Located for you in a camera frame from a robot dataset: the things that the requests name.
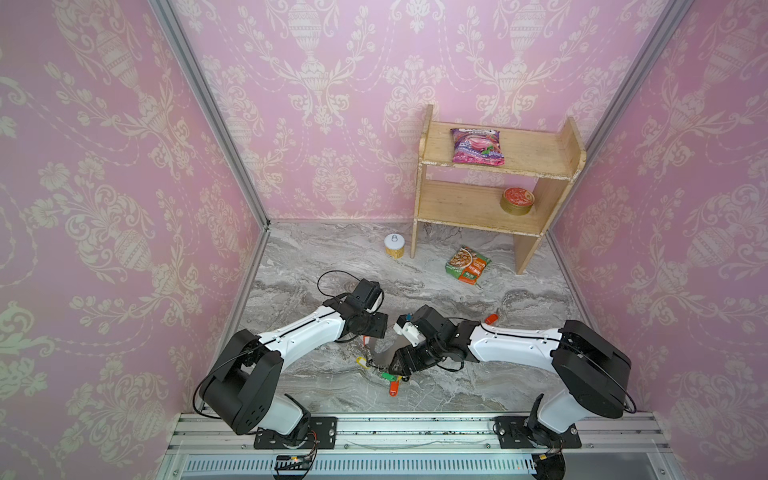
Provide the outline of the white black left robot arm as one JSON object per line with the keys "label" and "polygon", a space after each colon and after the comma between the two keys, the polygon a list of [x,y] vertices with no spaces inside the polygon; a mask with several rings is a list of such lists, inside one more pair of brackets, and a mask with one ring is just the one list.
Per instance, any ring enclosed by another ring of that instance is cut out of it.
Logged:
{"label": "white black left robot arm", "polygon": [[387,324],[385,313],[333,303],[272,331],[240,330],[196,393],[237,435],[263,429],[299,442],[309,434],[311,414],[292,397],[276,395],[283,369],[348,333],[382,338]]}

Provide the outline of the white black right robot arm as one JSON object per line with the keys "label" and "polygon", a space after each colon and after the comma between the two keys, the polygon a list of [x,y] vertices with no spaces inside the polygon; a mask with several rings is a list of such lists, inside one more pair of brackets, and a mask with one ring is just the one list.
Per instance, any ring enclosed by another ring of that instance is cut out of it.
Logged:
{"label": "white black right robot arm", "polygon": [[444,369],[447,361],[454,362],[454,373],[469,363],[503,362],[557,375],[561,389],[551,397],[538,395],[523,422],[537,446],[564,447],[572,426],[589,416],[620,419],[637,411],[628,392],[631,360],[577,320],[558,329],[521,330],[445,317],[423,306],[400,316],[394,331],[398,339],[383,355],[385,371],[394,376]]}

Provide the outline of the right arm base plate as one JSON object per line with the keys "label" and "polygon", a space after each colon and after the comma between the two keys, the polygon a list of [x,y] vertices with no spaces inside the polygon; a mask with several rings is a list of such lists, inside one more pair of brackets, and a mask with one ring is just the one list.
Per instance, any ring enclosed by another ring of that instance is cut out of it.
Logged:
{"label": "right arm base plate", "polygon": [[545,427],[536,425],[531,428],[528,418],[520,415],[497,416],[492,420],[492,431],[502,449],[550,450],[579,449],[582,442],[574,425],[564,433],[557,434]]}

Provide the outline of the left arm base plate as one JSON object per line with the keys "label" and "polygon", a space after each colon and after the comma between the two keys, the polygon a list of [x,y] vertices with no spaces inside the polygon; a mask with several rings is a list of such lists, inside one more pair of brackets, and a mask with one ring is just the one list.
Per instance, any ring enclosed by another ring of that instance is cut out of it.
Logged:
{"label": "left arm base plate", "polygon": [[337,427],[338,418],[335,416],[310,416],[285,435],[274,429],[259,427],[253,447],[255,450],[332,450],[336,444]]}

